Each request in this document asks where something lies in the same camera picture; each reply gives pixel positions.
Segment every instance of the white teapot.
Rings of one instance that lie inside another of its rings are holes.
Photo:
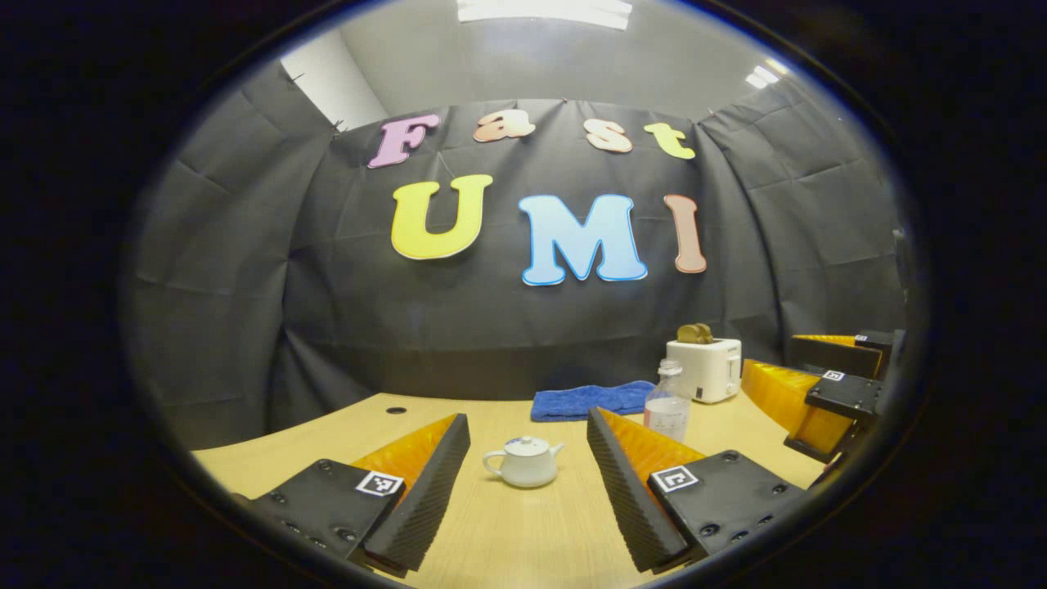
[[[549,448],[549,443],[541,438],[513,438],[506,443],[504,451],[485,454],[484,468],[513,486],[541,486],[556,478],[556,454],[561,450],[562,444]],[[500,471],[489,462],[495,456],[505,456]]]

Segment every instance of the blue letter m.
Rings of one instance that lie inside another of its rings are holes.
[[[603,262],[596,274],[603,279],[640,279],[647,275],[647,266],[637,255],[632,240],[629,197],[598,196],[584,225],[578,224],[556,196],[529,196],[520,200],[519,207],[531,219],[531,267],[524,270],[527,284],[548,286],[563,281],[566,272],[556,265],[554,248],[559,248],[578,279],[588,277],[600,246],[603,246]]]

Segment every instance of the table surface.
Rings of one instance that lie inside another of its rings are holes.
[[[402,407],[402,414],[389,414]],[[294,428],[195,452],[229,492],[259,497],[317,459],[350,463],[452,413],[469,418],[472,446],[447,513],[420,570],[400,580],[416,587],[624,588],[655,576],[637,572],[618,529],[585,422],[531,422],[531,402],[478,402],[379,393]],[[642,423],[642,415],[629,415]],[[481,463],[530,435],[563,443],[559,475],[532,490],[509,486]],[[706,455],[736,450],[786,481],[807,489],[823,465],[782,446],[785,430],[744,393],[716,405],[693,403],[686,443]]]

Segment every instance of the white toaster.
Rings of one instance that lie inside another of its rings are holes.
[[[667,342],[665,357],[684,367],[684,389],[694,401],[717,403],[738,394],[741,388],[741,342],[713,340],[712,344]]]

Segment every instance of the yellow letter u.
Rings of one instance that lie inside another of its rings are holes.
[[[401,255],[413,259],[447,257],[472,245],[480,234],[484,217],[484,186],[494,178],[486,174],[460,176],[451,180],[451,187],[459,190],[458,220],[450,230],[431,233],[425,228],[429,211],[429,198],[440,189],[437,182],[417,182],[400,186],[393,198],[393,247]]]

